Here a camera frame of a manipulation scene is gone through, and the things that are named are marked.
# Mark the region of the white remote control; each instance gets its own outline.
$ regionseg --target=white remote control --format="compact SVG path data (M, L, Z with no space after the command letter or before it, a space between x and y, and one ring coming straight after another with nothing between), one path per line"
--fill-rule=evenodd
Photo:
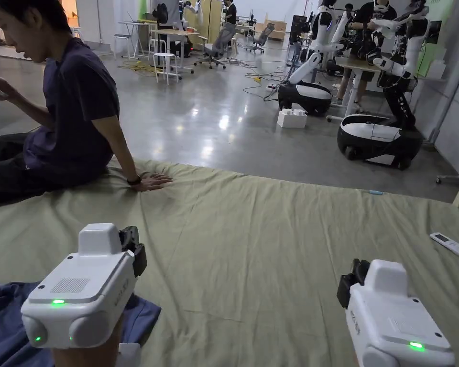
M438 242L442 246L450 249L452 252L454 252L458 257L459 257L459 244L448 238L447 236L444 236L442 233L436 232L432 233L430 235L430 238L434 240L435 242Z

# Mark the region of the glossy gray floor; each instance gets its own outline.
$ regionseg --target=glossy gray floor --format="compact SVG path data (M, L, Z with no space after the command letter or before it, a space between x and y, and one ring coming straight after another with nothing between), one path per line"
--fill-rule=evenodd
M197 65L195 74L184 74L179 84L167 86L153 76L119 68L125 59L103 56L118 84L121 123L136 158L201 165L279 180L388 191L452 202L457 186L436 185L438 174L452 168L437 152L421 151L411 168L400 172L389 167L349 162L337 149L338 124L308 118L305 129L276 125L277 102L264 102L243 91L258 86L247 73L270 73L284 65L285 43L270 41L266 52L240 50L238 58L255 68L229 65L210 70ZM196 58L190 58L191 65ZM0 58L0 75L26 96L44 102L42 65ZM337 80L318 78L326 86ZM261 96L262 88L248 90ZM385 108L382 98L366 97L369 110ZM26 120L19 110L0 103L0 126Z

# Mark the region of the green bedsheet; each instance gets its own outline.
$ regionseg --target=green bedsheet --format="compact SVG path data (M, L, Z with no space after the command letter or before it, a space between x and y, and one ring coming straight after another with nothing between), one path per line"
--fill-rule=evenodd
M144 366L354 366L336 299L352 259L404 264L412 293L456 352L459 210L406 196L146 162L174 177L137 194L109 176L0 207L0 282L38 281L77 250L88 223L135 225L148 268L136 292L162 307Z

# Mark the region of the gray mesh office chair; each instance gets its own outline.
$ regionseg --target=gray mesh office chair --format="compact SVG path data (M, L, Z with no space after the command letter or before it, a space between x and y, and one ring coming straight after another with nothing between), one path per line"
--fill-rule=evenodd
M260 36L258 38L253 37L253 46L246 46L245 49L247 51L253 51L255 52L256 50L259 50L261 54L265 53L265 50L263 46L269 39L270 34L274 31L275 29L275 24L274 23L268 23L267 27L263 30Z
M204 55L206 56L206 58L199 61L199 63L209 63L210 69L212 69L212 63L215 63L216 66L222 65L222 63L218 60L220 60L223 57L225 50L228 47L228 43L231 41L235 34L236 25L226 23L223 26L223 29L221 29L221 32L219 32L219 36L214 41L214 43L207 43L204 45Z

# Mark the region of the man's left hand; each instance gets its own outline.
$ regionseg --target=man's left hand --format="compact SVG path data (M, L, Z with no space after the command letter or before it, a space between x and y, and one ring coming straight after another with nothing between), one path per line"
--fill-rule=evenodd
M139 192L160 190L164 187L164 184L168 184L172 181L173 179L171 177L168 177L162 173L155 173L150 177L143 178L141 183L131 187Z

